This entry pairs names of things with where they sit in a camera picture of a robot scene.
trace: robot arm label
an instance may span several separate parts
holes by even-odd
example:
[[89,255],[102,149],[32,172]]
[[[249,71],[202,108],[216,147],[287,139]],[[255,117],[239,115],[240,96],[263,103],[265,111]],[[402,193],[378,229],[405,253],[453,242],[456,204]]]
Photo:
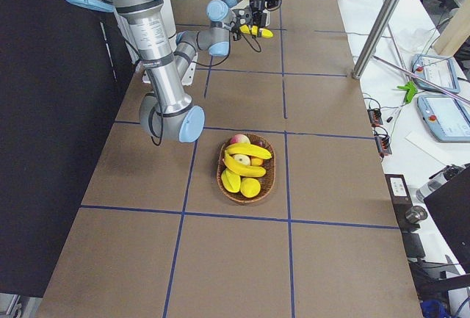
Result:
[[166,45],[168,41],[163,23],[159,19],[154,19],[141,24],[129,25],[135,43],[139,50],[149,50],[152,47]]

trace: connector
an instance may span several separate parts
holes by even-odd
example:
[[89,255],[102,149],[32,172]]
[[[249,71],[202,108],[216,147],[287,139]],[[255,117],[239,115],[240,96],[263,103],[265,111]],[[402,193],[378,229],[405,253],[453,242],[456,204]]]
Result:
[[372,127],[382,126],[382,112],[380,109],[367,109],[367,114],[369,115],[370,124]]
[[380,157],[383,158],[384,156],[391,155],[390,137],[375,135],[374,138]]

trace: electronic device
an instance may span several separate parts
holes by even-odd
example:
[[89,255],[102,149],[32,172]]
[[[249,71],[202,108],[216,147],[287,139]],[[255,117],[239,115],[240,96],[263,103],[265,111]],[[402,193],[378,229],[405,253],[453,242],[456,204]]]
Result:
[[440,142],[470,142],[470,115],[454,98],[444,95],[418,97],[418,108]]
[[406,211],[413,206],[413,203],[404,175],[386,173],[385,179],[400,230],[403,233],[410,233],[421,228],[418,223],[410,223],[406,220]]
[[470,273],[469,185],[467,167],[424,199],[442,237],[467,273]]
[[[449,57],[423,54],[414,55],[411,70],[417,76],[443,87],[451,93],[460,92],[460,85],[458,84],[454,63]],[[413,78],[413,81],[421,89],[438,92],[437,89],[419,79]]]

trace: black wall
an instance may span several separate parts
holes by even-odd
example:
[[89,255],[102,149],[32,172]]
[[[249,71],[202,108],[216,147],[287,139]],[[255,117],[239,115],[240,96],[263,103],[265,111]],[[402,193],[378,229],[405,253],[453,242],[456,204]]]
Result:
[[111,30],[115,81],[96,13],[64,0],[0,16],[0,292],[42,297],[132,66]]

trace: red apple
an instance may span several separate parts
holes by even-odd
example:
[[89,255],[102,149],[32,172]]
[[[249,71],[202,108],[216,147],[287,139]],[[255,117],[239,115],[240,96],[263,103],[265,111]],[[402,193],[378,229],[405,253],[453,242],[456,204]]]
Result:
[[266,145],[262,140],[256,140],[253,142],[254,145],[257,145],[258,147],[266,148]]
[[230,144],[234,143],[248,143],[250,144],[250,139],[245,136],[244,134],[235,134],[231,139],[230,139]]

